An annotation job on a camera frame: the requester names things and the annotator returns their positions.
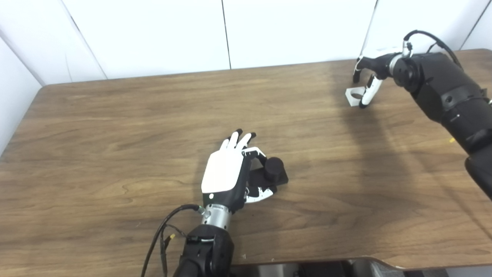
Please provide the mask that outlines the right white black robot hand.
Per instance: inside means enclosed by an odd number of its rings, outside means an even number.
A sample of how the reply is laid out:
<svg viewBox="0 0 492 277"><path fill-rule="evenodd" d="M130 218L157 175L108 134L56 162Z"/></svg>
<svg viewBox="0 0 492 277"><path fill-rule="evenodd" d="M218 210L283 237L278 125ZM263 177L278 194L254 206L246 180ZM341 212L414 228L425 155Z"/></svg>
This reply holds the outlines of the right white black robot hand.
<svg viewBox="0 0 492 277"><path fill-rule="evenodd" d="M401 52L392 48L364 52L357 58L352 74L353 83L360 81L362 70L372 71L359 102L360 108L366 108L379 91L383 81L392 77L392 70L399 58L401 58Z"/></svg>

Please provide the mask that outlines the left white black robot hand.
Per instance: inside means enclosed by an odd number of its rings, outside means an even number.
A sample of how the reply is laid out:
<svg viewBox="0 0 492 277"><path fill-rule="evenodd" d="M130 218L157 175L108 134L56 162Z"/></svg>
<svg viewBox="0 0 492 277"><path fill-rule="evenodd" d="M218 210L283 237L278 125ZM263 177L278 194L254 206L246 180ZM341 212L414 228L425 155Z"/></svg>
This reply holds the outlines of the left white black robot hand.
<svg viewBox="0 0 492 277"><path fill-rule="evenodd" d="M221 205L233 214L245 204L265 200L277 193L276 186L260 186L250 180L251 166L258 159L265 168L267 156L258 147L248 147L256 133L243 135L241 128L223 140L207 161L201 183L205 207Z"/></svg>

